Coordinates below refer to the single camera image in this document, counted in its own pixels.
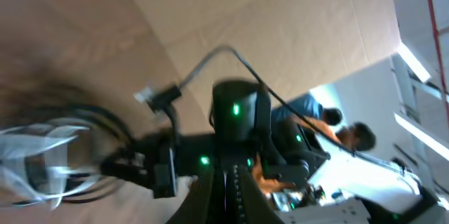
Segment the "red pipe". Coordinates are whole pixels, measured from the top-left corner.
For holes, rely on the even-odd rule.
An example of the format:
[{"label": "red pipe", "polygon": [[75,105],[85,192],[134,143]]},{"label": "red pipe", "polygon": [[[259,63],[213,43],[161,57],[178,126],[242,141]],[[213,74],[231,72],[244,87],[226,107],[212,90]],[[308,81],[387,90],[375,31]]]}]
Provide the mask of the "red pipe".
[{"label": "red pipe", "polygon": [[449,103],[445,99],[445,94],[448,92],[448,88],[446,87],[446,77],[444,75],[443,55],[441,54],[439,31],[438,31],[438,27],[436,26],[436,20],[435,20],[434,0],[427,0],[427,3],[429,4],[430,20],[432,23],[432,31],[434,33],[436,55],[438,56],[438,63],[439,63],[439,68],[440,68],[440,78],[441,78],[441,84],[443,87],[443,90],[441,91],[441,98],[444,101],[445,106],[446,106],[446,117],[448,119],[448,126],[449,126]]}]

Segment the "blue shirt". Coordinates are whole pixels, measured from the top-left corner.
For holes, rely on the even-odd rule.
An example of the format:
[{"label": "blue shirt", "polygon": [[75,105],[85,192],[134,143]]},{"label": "blue shirt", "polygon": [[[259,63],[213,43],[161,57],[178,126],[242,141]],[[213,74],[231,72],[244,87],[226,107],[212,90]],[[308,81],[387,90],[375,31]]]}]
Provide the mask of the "blue shirt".
[{"label": "blue shirt", "polygon": [[[323,106],[310,93],[301,95],[287,103],[301,115],[314,119],[321,119],[323,115]],[[272,122],[287,119],[291,114],[286,107],[278,106],[272,110]]]}]

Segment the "tube light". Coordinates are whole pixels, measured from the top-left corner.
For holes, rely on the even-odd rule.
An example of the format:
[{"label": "tube light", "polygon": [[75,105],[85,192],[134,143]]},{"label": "tube light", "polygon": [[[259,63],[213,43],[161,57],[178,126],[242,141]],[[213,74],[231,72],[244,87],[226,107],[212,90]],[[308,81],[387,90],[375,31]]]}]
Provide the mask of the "tube light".
[{"label": "tube light", "polygon": [[420,63],[412,51],[402,42],[398,47],[398,54],[407,63],[410,69],[412,69],[421,82],[425,83],[431,78],[430,73],[426,70],[424,65]]},{"label": "tube light", "polygon": [[429,136],[422,130],[422,127],[418,123],[411,121],[409,118],[405,118],[399,114],[394,114],[394,118],[399,125],[413,134],[416,138],[420,139],[425,145],[429,146],[433,151],[440,154],[442,157],[449,161],[449,149],[443,144],[439,143],[434,137]]}]

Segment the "brown surface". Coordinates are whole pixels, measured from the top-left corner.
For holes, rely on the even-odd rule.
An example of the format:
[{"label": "brown surface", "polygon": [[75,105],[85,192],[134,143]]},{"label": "brown surface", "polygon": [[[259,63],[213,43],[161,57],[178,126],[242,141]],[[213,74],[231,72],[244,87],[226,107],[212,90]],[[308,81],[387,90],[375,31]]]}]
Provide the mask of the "brown surface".
[{"label": "brown surface", "polygon": [[[147,84],[164,87],[179,76],[132,0],[0,0],[0,8],[3,119],[20,102],[36,102],[27,93],[56,82],[87,90],[81,100],[109,108],[136,134],[154,128],[149,108],[133,94]],[[184,131],[208,129],[189,91],[177,108]],[[149,190],[129,184],[100,202],[52,213],[39,207],[2,211],[0,217],[2,223],[162,223],[185,192],[155,203]]]},{"label": "brown surface", "polygon": [[[393,0],[136,0],[185,75],[229,44],[285,99],[333,82],[396,51]],[[249,74],[231,56],[212,61],[189,89],[208,112],[212,83]]]}]

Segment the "clear plastic bag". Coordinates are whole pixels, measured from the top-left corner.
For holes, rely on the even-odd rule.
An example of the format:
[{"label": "clear plastic bag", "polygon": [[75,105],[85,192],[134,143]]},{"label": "clear plastic bag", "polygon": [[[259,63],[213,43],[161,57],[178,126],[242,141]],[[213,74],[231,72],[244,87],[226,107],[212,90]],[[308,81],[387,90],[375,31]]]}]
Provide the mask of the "clear plastic bag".
[{"label": "clear plastic bag", "polygon": [[[81,192],[97,182],[100,174],[92,167],[70,169],[67,164],[67,144],[77,139],[86,126],[32,124],[0,131],[0,186],[29,200],[50,202],[52,209],[62,198]],[[30,159],[35,167],[45,171],[46,181],[39,189],[30,185]],[[72,173],[93,174],[80,186],[65,192],[67,177]]]}]

